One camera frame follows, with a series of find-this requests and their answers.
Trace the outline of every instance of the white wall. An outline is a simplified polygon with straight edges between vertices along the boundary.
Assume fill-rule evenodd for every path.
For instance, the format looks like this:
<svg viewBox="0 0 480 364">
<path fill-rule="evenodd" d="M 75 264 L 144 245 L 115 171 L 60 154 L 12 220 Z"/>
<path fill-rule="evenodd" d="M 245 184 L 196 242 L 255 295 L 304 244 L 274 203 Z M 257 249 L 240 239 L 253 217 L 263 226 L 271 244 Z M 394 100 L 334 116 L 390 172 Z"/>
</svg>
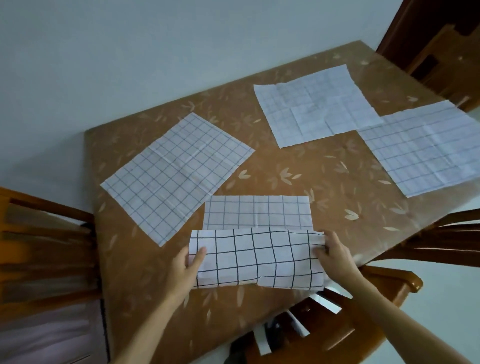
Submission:
<svg viewBox="0 0 480 364">
<path fill-rule="evenodd" d="M 402 0 L 2 0 L 0 185 L 90 209 L 79 133 L 361 39 Z"/>
</svg>

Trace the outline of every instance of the tabletop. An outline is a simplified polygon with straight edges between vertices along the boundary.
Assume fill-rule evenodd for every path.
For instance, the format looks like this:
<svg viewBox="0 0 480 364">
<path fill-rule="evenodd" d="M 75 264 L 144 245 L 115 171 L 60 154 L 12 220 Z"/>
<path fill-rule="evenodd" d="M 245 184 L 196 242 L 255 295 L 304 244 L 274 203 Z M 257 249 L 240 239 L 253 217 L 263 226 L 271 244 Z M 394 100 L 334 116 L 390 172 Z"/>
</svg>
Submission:
<svg viewBox="0 0 480 364">
<path fill-rule="evenodd" d="M 462 185 L 405 198 L 356 131 L 279 149 L 253 85 L 346 64 L 380 116 L 443 99 L 353 42 L 139 112 L 86 132 L 108 338 L 115 358 L 158 305 L 171 259 L 201 230 L 204 206 L 158 247 L 100 184 L 195 112 L 255 149 L 216 195 L 307 195 L 316 230 L 335 230 L 362 265 L 480 193 Z M 175 312 L 153 363 L 189 363 L 305 297 L 255 285 L 193 290 Z"/>
</svg>

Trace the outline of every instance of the grid pattern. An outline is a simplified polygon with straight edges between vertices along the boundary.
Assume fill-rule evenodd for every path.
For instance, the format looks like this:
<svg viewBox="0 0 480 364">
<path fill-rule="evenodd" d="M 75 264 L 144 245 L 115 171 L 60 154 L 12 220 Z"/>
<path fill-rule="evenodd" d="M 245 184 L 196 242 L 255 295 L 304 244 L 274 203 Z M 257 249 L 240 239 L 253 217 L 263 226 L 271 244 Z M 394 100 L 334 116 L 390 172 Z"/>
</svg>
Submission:
<svg viewBox="0 0 480 364">
<path fill-rule="evenodd" d="M 272 228 L 192 231 L 190 261 L 203 246 L 207 255 L 197 274 L 197 288 L 254 283 L 323 290 L 325 272 L 312 253 L 312 248 L 325 246 L 322 232 Z"/>
<path fill-rule="evenodd" d="M 308 196 L 212 196 L 203 230 L 258 227 L 313 230 Z"/>
<path fill-rule="evenodd" d="M 480 125 L 451 102 L 383 119 L 359 134 L 406 197 L 480 176 Z"/>
<path fill-rule="evenodd" d="M 192 113 L 102 187 L 162 246 L 253 152 Z"/>
<path fill-rule="evenodd" d="M 382 123 L 346 65 L 254 90 L 280 148 Z"/>
</svg>

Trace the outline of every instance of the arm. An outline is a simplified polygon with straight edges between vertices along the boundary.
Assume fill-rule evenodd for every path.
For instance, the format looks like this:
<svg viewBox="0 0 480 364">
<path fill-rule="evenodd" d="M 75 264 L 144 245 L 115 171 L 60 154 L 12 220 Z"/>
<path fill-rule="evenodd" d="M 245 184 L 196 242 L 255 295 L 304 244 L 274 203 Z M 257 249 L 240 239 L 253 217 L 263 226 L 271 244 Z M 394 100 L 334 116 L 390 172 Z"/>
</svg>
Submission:
<svg viewBox="0 0 480 364">
<path fill-rule="evenodd" d="M 378 292 L 358 270 L 350 250 L 334 232 L 325 232 L 326 249 L 316 249 L 327 275 L 350 292 L 407 364 L 471 364 L 455 349 L 409 317 Z"/>
<path fill-rule="evenodd" d="M 173 259 L 167 277 L 164 300 L 140 326 L 131 342 L 115 360 L 115 364 L 150 363 L 165 327 L 195 284 L 198 268 L 205 254 L 206 249 L 200 249 L 190 267 L 186 266 L 188 247 L 183 248 Z"/>
</svg>

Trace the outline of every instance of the table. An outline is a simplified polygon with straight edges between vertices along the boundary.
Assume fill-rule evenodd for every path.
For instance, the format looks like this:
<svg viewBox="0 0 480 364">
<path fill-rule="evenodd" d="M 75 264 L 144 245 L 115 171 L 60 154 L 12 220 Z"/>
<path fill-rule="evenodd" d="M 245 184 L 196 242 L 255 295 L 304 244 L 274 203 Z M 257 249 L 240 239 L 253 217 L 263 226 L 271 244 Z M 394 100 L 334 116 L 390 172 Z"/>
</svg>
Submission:
<svg viewBox="0 0 480 364">
<path fill-rule="evenodd" d="M 341 64 L 380 116 L 442 100 L 365 44 L 353 42 L 86 133 L 113 358 L 161 300 L 169 262 L 188 244 L 191 230 L 202 229 L 204 207 L 159 248 L 100 184 L 192 111 L 256 150 L 216 194 L 308 195 L 315 229 L 337 231 L 359 265 L 480 193 L 476 182 L 468 182 L 406 199 L 357 132 L 279 149 L 253 85 L 288 82 Z M 292 179 L 288 173 L 300 176 Z M 188 363 L 304 295 L 254 285 L 193 290 L 152 362 Z"/>
</svg>

